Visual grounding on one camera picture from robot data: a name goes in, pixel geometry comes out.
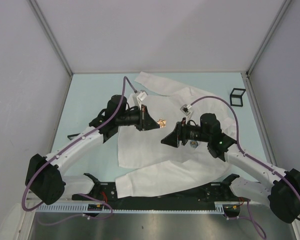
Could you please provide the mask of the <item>white button-up shirt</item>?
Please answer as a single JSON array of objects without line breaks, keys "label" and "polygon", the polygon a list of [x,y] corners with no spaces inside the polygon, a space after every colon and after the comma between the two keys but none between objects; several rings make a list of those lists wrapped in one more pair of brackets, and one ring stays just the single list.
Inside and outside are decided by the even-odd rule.
[{"label": "white button-up shirt", "polygon": [[235,121],[228,115],[228,107],[205,90],[190,87],[175,80],[141,72],[136,82],[151,91],[143,104],[154,120],[166,120],[166,127],[138,131],[133,126],[123,126],[118,131],[118,164],[130,169],[129,173],[173,173],[211,177],[215,181],[226,174],[230,165],[211,156],[207,145],[199,143],[197,148],[190,144],[174,148],[161,143],[170,134],[184,114],[181,106],[193,104],[192,119],[212,113],[220,121],[224,133],[236,136]]}]

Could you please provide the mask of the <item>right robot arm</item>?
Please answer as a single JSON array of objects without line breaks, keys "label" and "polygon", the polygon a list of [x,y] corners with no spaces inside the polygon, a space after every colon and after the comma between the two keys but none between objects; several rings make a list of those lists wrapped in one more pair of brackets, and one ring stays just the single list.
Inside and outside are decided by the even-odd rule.
[{"label": "right robot arm", "polygon": [[269,207],[285,223],[300,221],[300,171],[285,170],[245,152],[237,140],[222,132],[213,113],[204,113],[199,126],[191,125],[183,118],[160,142],[178,148],[189,141],[206,143],[213,158],[234,165],[257,180],[251,182],[239,176],[223,185],[220,194],[225,200],[243,197]]}]

